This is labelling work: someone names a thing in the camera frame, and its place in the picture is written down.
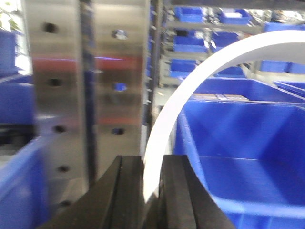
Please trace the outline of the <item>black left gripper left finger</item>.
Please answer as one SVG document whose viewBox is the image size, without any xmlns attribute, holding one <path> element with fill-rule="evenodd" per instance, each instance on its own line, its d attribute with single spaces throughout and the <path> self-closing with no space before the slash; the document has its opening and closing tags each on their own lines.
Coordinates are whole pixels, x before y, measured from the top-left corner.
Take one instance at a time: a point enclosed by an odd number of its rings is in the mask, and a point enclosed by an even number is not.
<svg viewBox="0 0 305 229">
<path fill-rule="evenodd" d="M 40 228 L 141 228 L 142 173 L 140 156 L 117 156 L 87 193 Z"/>
</svg>

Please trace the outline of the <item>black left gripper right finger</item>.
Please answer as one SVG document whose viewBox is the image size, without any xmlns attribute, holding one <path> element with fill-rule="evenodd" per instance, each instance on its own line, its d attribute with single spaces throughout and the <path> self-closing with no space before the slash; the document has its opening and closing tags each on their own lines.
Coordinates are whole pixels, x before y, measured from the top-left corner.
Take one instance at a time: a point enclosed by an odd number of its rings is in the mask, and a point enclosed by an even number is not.
<svg viewBox="0 0 305 229">
<path fill-rule="evenodd" d="M 149 201 L 147 229 L 234 229 L 194 173 L 187 156 L 163 157 L 159 196 Z"/>
</svg>

